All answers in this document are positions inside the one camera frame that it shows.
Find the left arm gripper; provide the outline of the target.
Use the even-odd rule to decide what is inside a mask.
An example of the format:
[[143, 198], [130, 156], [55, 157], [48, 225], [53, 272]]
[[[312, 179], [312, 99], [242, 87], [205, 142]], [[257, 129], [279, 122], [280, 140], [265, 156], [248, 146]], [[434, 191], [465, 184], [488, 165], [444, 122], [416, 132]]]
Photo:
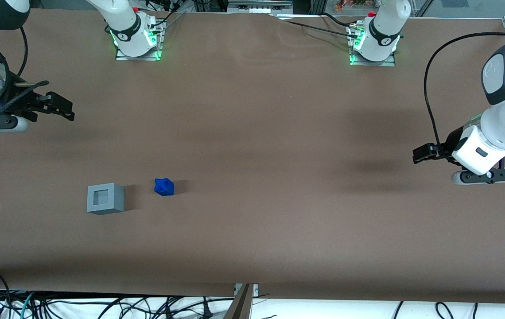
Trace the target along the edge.
[[412, 151], [414, 164], [450, 156], [464, 169], [484, 175], [505, 157], [505, 130], [464, 125], [450, 133], [445, 143], [424, 144]]

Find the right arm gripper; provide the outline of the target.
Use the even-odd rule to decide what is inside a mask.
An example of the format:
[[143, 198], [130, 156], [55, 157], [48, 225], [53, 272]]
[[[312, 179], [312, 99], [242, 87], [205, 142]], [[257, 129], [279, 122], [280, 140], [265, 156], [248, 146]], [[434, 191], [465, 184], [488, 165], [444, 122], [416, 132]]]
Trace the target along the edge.
[[0, 116], [6, 113], [20, 114], [33, 105], [34, 111], [49, 111], [68, 121], [74, 121], [73, 103], [54, 92], [39, 95], [35, 89], [42, 86], [42, 81], [37, 83], [14, 82], [9, 85], [5, 93], [0, 93]]

